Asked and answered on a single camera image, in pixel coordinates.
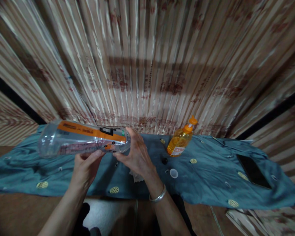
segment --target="hand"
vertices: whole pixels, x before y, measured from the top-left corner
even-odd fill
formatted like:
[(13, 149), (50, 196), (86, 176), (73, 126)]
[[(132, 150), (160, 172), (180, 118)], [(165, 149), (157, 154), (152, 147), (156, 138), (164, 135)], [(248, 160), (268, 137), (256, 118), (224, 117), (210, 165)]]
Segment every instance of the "hand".
[(121, 161), (125, 166), (140, 174), (144, 179), (152, 171), (156, 171), (150, 156), (148, 155), (147, 147), (144, 144), (141, 135), (137, 134), (132, 128), (126, 127), (131, 137), (130, 153), (125, 156), (121, 153), (113, 153), (118, 161)]
[(97, 150), (92, 154), (76, 154), (69, 187), (78, 191), (87, 191), (95, 179), (99, 164), (104, 155), (105, 153), (101, 150)]

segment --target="blue cloth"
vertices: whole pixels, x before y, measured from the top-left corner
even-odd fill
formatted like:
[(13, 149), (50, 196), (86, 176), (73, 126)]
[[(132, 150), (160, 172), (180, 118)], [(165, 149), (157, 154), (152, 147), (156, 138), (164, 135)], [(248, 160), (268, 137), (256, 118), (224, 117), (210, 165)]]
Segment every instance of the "blue cloth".
[[(63, 195), (68, 188), (74, 155), (44, 159), (37, 153), (37, 141), (44, 128), (40, 126), (12, 151), (0, 157), (0, 192), (22, 192), (43, 196)], [(167, 155), (160, 139), (168, 144), (170, 137), (165, 135), (143, 134), (152, 162), (170, 194), (180, 194), (191, 204), (206, 204), (232, 208), (229, 200), (238, 203), (239, 208), (275, 209), (292, 206), (295, 203), (295, 185), (283, 173), (280, 166), (267, 158), (260, 149), (246, 141), (215, 139), (211, 136), (194, 135), (180, 157)], [(252, 184), (242, 178), (245, 174), (236, 154), (254, 159), (272, 186), (272, 190)], [(161, 159), (168, 158), (167, 165)], [(117, 198), (149, 197), (145, 182), (134, 183), (129, 168), (119, 163), (110, 153), (102, 159), (95, 181), (88, 195), (105, 195)], [(173, 179), (167, 169), (174, 168), (179, 176)], [(47, 188), (37, 188), (39, 182), (48, 182)], [(118, 187), (119, 192), (109, 191)]]

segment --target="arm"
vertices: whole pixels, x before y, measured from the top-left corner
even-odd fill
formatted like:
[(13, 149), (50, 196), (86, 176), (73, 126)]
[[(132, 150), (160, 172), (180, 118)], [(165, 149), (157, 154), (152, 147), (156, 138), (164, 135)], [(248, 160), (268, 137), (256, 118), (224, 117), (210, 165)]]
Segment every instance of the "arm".
[(95, 179), (104, 153), (100, 150), (91, 155), (77, 154), (68, 190), (54, 209), (39, 236), (71, 235), (88, 188)]
[[(147, 184), (151, 198), (157, 198), (164, 185), (148, 155), (143, 138), (127, 127), (131, 136), (131, 148), (128, 156), (121, 153), (113, 155), (134, 172), (140, 174)], [(155, 204), (155, 213), (162, 235), (190, 235), (190, 232), (171, 196), (167, 192), (163, 199)]]

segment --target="striped curtain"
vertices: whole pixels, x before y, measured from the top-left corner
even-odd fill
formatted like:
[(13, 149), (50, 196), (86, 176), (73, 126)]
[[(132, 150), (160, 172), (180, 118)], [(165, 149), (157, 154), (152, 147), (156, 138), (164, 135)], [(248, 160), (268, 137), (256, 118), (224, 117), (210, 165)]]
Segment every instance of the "striped curtain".
[(295, 90), (295, 0), (0, 1), (0, 77), (46, 122), (236, 137)]
[(295, 183), (295, 105), (251, 135), (253, 146), (277, 162)]
[(16, 146), (36, 132), (38, 125), (0, 92), (0, 146)]

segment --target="white bottle cap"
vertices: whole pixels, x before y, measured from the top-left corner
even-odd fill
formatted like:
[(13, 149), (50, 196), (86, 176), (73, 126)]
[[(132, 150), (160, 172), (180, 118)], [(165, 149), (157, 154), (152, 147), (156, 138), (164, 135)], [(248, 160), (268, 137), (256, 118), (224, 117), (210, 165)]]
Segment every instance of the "white bottle cap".
[(178, 177), (178, 171), (175, 169), (170, 169), (169, 174), (174, 179), (176, 179)]

